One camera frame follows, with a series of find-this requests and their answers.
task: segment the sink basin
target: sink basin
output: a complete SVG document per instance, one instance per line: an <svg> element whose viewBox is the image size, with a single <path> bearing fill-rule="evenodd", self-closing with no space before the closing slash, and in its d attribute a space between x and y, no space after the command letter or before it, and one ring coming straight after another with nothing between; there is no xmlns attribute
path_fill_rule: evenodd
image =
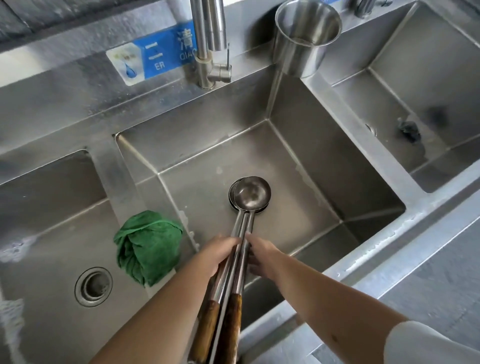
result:
<svg viewBox="0 0 480 364"><path fill-rule="evenodd" d="M2 339L28 363L88 362L148 298L117 267L119 225L90 156L79 151L9 181L0 200L0 316L11 325ZM79 303L86 294L90 307ZM0 346L2 363L14 360L8 349Z"/></svg>
<svg viewBox="0 0 480 364"><path fill-rule="evenodd" d="M320 72L430 193L480 158L479 62L472 40L417 1L344 32Z"/></svg>
<svg viewBox="0 0 480 364"><path fill-rule="evenodd" d="M265 178L272 199L254 233L323 271L405 207L300 80L282 80L265 118L273 73L263 69L127 129L118 145L145 203L175 212L195 247L231 233L235 180ZM282 301L270 281L248 277L242 329Z"/></svg>

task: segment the brown wooden handle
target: brown wooden handle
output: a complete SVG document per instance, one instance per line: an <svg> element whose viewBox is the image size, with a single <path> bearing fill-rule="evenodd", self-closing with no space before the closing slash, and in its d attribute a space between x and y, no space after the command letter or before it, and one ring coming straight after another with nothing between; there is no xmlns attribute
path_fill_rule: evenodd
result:
<svg viewBox="0 0 480 364"><path fill-rule="evenodd" d="M207 307L202 314L192 347L190 348L188 355L189 363L204 364L207 361L219 311L220 304L218 302L213 300L207 302Z"/></svg>
<svg viewBox="0 0 480 364"><path fill-rule="evenodd" d="M223 320L223 327L218 338L214 364L235 364L241 326L241 296L230 295Z"/></svg>

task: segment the green towel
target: green towel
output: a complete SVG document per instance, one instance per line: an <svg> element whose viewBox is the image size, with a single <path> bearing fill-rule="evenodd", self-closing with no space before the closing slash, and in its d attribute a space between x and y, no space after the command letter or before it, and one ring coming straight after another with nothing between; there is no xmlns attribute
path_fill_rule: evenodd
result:
<svg viewBox="0 0 480 364"><path fill-rule="evenodd" d="M141 285L160 281L179 262L183 229L158 212L146 210L129 218L113 237L117 264Z"/></svg>

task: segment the stainless steel cup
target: stainless steel cup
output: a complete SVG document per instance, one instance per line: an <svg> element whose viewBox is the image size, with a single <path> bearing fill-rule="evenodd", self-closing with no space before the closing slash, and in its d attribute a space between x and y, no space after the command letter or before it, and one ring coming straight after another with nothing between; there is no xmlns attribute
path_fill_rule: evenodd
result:
<svg viewBox="0 0 480 364"><path fill-rule="evenodd" d="M284 74L308 77L320 67L326 47L342 33L340 15L320 0L289 0L275 14L273 62Z"/></svg>

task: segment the white sleeve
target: white sleeve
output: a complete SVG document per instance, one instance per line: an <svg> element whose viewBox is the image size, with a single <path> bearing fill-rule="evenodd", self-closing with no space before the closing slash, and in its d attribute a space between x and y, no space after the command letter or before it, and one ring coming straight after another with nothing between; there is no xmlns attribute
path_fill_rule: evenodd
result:
<svg viewBox="0 0 480 364"><path fill-rule="evenodd" d="M458 344L420 322L407 321L388 334L384 364L478 364L480 352Z"/></svg>

